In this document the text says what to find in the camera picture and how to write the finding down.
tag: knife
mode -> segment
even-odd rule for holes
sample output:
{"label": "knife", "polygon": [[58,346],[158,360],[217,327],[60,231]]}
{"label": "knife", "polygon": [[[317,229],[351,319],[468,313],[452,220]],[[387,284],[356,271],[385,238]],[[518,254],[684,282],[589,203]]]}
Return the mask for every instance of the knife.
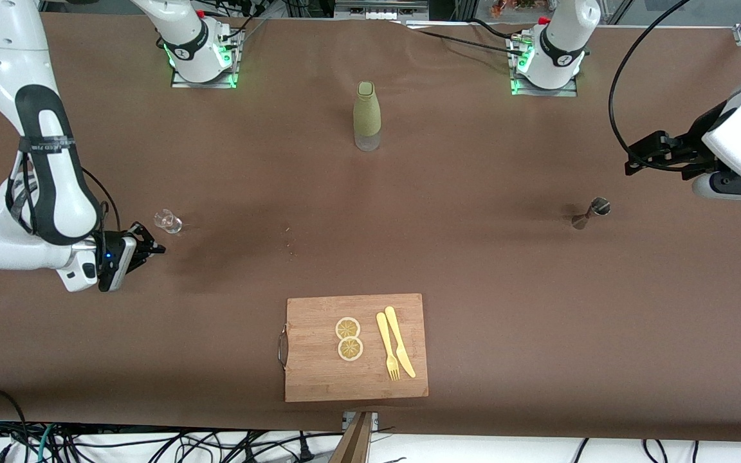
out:
{"label": "knife", "polygon": [[394,337],[396,338],[396,357],[399,358],[399,363],[402,363],[405,372],[408,372],[408,376],[415,378],[417,372],[414,372],[411,359],[408,358],[408,353],[405,352],[405,343],[402,342],[402,334],[399,333],[399,322],[396,320],[396,311],[390,305],[385,308],[385,316],[388,317],[391,331],[394,332]]}

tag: lemon slice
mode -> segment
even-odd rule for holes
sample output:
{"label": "lemon slice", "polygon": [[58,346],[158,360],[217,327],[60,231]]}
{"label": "lemon slice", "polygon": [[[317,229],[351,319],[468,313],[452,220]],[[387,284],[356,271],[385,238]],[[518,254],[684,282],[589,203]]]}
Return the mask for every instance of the lemon slice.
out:
{"label": "lemon slice", "polygon": [[336,335],[341,340],[348,336],[358,336],[360,331],[359,322],[352,316],[346,316],[336,323]]}
{"label": "lemon slice", "polygon": [[364,348],[362,347],[362,342],[358,337],[348,336],[339,341],[337,351],[342,360],[354,361],[356,358],[361,357],[362,349]]}

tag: brown table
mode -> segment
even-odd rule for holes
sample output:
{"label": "brown table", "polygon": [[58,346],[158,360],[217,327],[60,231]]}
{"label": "brown table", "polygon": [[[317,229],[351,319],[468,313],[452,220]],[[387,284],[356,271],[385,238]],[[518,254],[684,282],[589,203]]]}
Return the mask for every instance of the brown table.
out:
{"label": "brown table", "polygon": [[[366,406],[402,433],[741,439],[741,203],[623,175],[607,92],[640,30],[597,30],[579,97],[545,99],[511,96],[499,53],[383,21],[271,21],[219,91],[171,90],[144,17],[44,18],[82,164],[126,224],[186,225],[119,293],[0,272],[0,388],[28,419],[335,429]],[[621,131],[681,134],[739,83],[729,30],[656,30]],[[16,147],[0,115],[0,181]],[[598,195],[614,211],[570,228]],[[430,396],[283,403],[286,299],[368,293],[424,294]]]}

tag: metal handle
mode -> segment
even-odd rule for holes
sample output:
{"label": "metal handle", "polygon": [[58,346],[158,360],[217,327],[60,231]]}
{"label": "metal handle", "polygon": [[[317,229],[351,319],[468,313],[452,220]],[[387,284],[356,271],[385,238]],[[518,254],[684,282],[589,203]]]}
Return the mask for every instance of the metal handle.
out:
{"label": "metal handle", "polygon": [[285,323],[285,326],[282,326],[282,333],[279,333],[279,364],[282,365],[282,370],[288,369],[288,358],[285,358],[285,361],[282,361],[282,340],[287,341],[288,340],[288,324]]}

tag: cutting board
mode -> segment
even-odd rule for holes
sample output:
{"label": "cutting board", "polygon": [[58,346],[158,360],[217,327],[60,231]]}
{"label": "cutting board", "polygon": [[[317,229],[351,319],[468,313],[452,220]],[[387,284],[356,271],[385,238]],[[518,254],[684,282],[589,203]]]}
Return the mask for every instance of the cutting board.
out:
{"label": "cutting board", "polygon": [[[385,366],[385,345],[376,314],[391,305],[416,377],[399,366],[399,381],[391,381]],[[361,357],[339,357],[335,327],[350,316],[360,325]],[[285,402],[359,401],[427,396],[425,324],[421,294],[302,297],[288,299],[288,360]],[[391,348],[396,351],[393,331]]]}

